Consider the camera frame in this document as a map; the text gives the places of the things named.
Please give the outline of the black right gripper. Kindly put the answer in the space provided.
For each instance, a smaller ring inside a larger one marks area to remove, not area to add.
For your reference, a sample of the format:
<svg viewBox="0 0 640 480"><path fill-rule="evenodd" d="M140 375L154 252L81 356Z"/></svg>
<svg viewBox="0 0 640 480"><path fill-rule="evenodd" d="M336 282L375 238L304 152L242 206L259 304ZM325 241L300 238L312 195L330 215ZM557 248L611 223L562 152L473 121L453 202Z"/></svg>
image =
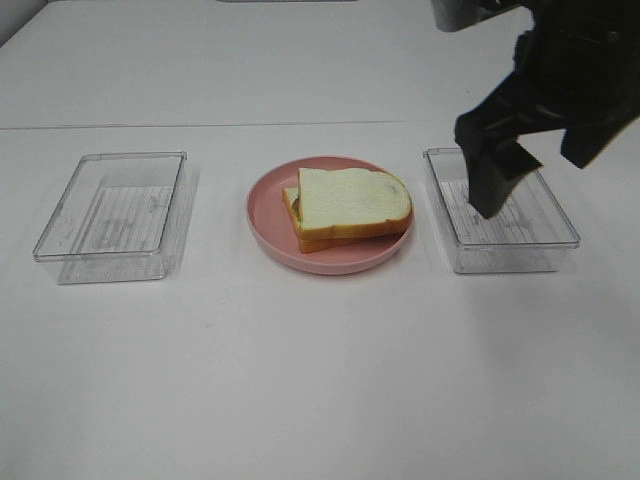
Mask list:
<svg viewBox="0 0 640 480"><path fill-rule="evenodd" d="M455 126L469 203L483 218L542 166L519 136L561 130L562 156L584 168L639 115L638 2L523 5L534 25L517 39L513 71Z"/></svg>

